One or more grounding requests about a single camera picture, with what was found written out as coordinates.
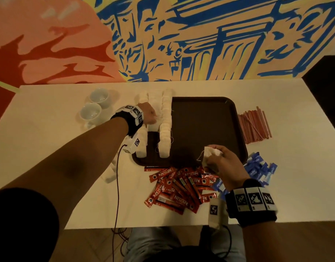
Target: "wristband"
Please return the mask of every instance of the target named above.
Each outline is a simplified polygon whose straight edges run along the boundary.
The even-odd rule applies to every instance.
[[[243,187],[225,196],[230,218],[236,218],[244,228],[249,225],[276,221],[277,208],[267,188],[255,179],[247,179]]]
[[[143,125],[143,111],[138,106],[127,105],[116,111],[116,113],[110,118],[121,117],[126,120],[129,125],[128,136],[131,138],[135,135],[140,127]]]

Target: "blue and yellow mural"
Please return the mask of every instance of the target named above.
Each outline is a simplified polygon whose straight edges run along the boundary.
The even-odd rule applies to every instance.
[[[9,86],[300,78],[333,45],[335,0],[0,0],[0,116]]]

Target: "jeans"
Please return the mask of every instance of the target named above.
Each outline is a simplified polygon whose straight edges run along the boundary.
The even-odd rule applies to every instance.
[[[239,225],[229,225],[232,235],[232,246],[227,262],[246,262],[243,232]],[[210,250],[220,258],[225,258],[230,239],[227,229],[210,229]],[[170,227],[137,227],[133,228],[124,262],[143,262],[156,253],[181,247],[181,243]]]

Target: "black wristband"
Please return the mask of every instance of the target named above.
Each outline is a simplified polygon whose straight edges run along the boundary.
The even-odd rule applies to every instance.
[[[234,190],[232,190],[229,194],[226,195],[227,211],[229,217],[236,218],[239,222],[239,225],[242,228],[249,225],[277,220],[275,211],[268,210],[268,204],[264,202],[263,197],[261,197],[260,195],[261,194],[260,191],[258,191],[258,196],[260,197],[259,200],[261,201],[261,204],[265,206],[264,208],[265,210],[260,211],[254,210],[254,207],[250,204],[249,195],[245,190],[246,188],[258,188],[258,187],[261,187],[261,184],[255,179],[247,179],[246,181],[244,181],[242,186],[244,194],[237,194],[237,196],[243,197],[243,201],[239,203],[239,205],[236,202],[237,199],[235,197]]]
[[[111,119],[121,117],[126,120],[129,126],[128,136],[131,138],[135,135],[140,127],[143,125],[143,112],[136,106],[125,106],[122,109],[119,109]]]

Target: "cup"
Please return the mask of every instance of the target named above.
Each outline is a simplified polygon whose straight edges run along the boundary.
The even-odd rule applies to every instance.
[[[97,103],[87,103],[80,110],[80,118],[86,121],[87,128],[104,123],[102,108]]]
[[[97,88],[90,94],[90,100],[93,103],[99,104],[103,109],[106,109],[110,104],[109,92],[105,88]]]

